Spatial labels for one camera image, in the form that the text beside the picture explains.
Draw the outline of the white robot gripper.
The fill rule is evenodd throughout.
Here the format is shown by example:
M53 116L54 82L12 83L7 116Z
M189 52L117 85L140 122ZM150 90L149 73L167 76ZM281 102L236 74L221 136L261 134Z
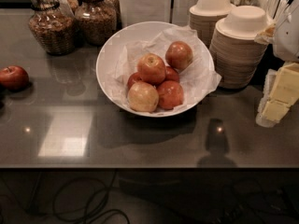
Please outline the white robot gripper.
M276 57L285 62L296 62L284 63L277 71L269 69L265 77L256 123L272 128L299 100L299 0L293 0L280 15L277 24L267 26L255 36L254 41L262 45L274 42Z

